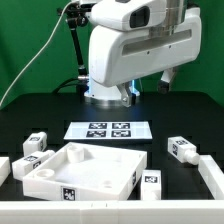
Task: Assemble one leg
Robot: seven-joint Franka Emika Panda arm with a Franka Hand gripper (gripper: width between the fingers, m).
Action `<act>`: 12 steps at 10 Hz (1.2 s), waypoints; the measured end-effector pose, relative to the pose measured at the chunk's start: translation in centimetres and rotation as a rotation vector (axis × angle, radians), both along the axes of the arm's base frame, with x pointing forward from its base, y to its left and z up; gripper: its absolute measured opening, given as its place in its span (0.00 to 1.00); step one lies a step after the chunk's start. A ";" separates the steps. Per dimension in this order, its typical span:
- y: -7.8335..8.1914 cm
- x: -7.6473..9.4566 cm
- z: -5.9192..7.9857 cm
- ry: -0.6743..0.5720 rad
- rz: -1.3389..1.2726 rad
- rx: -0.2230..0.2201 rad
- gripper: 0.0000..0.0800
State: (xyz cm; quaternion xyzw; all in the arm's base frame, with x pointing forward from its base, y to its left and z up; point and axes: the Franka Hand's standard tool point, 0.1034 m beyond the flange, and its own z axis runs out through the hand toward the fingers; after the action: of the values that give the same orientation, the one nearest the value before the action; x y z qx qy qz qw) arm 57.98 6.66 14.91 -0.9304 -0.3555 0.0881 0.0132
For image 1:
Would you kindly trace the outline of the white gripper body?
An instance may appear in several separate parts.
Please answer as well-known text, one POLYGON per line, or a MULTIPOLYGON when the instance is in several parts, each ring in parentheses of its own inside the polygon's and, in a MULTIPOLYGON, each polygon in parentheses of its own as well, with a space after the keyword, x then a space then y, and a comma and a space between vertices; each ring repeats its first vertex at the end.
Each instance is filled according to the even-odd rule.
POLYGON ((89 43, 89 74, 105 87, 151 75, 195 60, 201 46, 200 8, 168 36, 151 37, 149 29, 122 32, 96 26, 89 43))

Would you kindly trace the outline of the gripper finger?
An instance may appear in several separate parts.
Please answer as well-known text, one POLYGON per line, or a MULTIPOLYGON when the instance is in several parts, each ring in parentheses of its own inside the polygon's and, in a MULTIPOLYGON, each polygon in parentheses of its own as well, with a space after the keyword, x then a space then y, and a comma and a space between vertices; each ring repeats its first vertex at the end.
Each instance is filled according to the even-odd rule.
POLYGON ((119 84, 117 86, 121 93, 121 102, 125 107, 130 107, 132 105, 132 93, 130 90, 130 84, 128 82, 119 84))
POLYGON ((166 69, 158 82, 158 92, 166 94, 170 91, 172 82, 177 74, 177 68, 166 69))

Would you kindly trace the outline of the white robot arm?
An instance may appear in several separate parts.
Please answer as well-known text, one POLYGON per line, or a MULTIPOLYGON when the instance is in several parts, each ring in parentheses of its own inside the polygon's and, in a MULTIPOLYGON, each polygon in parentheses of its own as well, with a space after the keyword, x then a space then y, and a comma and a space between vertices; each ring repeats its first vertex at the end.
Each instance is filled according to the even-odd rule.
POLYGON ((200 8, 187 0, 81 0, 91 4, 89 90, 101 105, 129 107, 139 92, 133 81, 161 72, 170 81, 176 68, 200 52, 200 8))

